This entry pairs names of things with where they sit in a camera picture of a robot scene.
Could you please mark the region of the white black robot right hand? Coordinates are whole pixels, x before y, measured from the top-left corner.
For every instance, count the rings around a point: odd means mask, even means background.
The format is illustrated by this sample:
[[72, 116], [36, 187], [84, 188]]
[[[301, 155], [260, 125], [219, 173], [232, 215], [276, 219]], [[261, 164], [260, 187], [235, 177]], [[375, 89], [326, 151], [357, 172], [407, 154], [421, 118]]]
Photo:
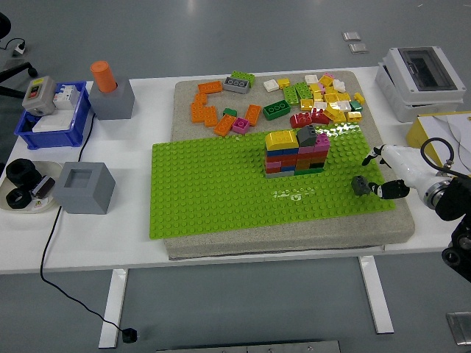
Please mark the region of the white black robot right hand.
[[366, 156], [362, 166], [368, 165], [378, 156], [381, 157], [380, 162], [390, 167], [399, 177], [381, 185], [374, 182], [368, 184], [369, 189], [380, 199], [401, 199], [413, 188], [423, 204], [433, 210], [450, 184], [450, 177], [437, 176], [435, 169], [426, 163], [419, 149], [388, 144], [376, 146]]

